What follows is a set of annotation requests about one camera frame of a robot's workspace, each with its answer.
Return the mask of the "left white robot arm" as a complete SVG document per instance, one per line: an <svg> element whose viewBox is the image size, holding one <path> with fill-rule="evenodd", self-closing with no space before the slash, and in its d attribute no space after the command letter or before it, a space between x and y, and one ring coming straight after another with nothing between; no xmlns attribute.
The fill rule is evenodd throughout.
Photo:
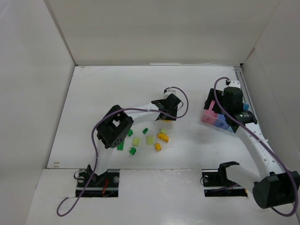
<svg viewBox="0 0 300 225"><path fill-rule="evenodd" d="M163 99L153 100L138 108L121 108L114 105L108 113L93 127L92 144L95 149L95 163L86 170L87 183L99 184L100 177L107 172L107 163L113 148L125 141L131 127L135 124L157 121L176 120L178 105L181 100L173 93Z"/></svg>

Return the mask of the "green square lego brick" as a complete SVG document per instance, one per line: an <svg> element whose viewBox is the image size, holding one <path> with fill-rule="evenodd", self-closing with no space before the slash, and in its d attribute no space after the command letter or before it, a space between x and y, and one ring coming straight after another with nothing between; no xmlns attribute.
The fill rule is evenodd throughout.
<svg viewBox="0 0 300 225"><path fill-rule="evenodd" d="M130 129L127 135L128 135L129 137L130 137L131 135L133 135L133 130Z"/></svg>

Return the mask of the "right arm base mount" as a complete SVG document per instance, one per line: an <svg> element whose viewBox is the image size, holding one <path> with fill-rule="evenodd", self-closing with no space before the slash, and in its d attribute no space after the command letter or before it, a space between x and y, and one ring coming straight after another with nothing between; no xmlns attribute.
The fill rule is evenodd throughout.
<svg viewBox="0 0 300 225"><path fill-rule="evenodd" d="M200 183L205 197L248 197L247 190L227 178L226 168L239 165L231 161L221 163L218 169L202 169Z"/></svg>

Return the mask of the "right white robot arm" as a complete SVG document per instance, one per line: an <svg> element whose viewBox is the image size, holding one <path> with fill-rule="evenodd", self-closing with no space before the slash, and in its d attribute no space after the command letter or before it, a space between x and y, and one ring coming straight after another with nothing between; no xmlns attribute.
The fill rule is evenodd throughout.
<svg viewBox="0 0 300 225"><path fill-rule="evenodd" d="M299 203L300 175L290 171L271 150L251 111L244 110L240 86L228 86L224 90L210 89L204 109L223 114L225 122L243 142L252 157L258 174L254 174L238 162L221 163L209 179L208 186L242 186L252 193L262 209Z"/></svg>

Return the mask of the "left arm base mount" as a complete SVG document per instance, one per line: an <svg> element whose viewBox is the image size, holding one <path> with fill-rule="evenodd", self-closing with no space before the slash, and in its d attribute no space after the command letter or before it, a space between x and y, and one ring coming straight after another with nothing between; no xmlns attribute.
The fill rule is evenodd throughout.
<svg viewBox="0 0 300 225"><path fill-rule="evenodd" d="M73 178L77 181L75 196L78 197L88 183L92 169L79 170ZM120 170L108 169L101 175L94 174L81 197L111 198L119 195Z"/></svg>

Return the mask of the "green lego plate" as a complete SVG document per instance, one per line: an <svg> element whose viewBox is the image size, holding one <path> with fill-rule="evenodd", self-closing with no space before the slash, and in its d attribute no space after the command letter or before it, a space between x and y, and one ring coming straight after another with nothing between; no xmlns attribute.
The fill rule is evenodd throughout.
<svg viewBox="0 0 300 225"><path fill-rule="evenodd" d="M120 143L118 146L117 146L117 150L123 150L124 148L124 142Z"/></svg>

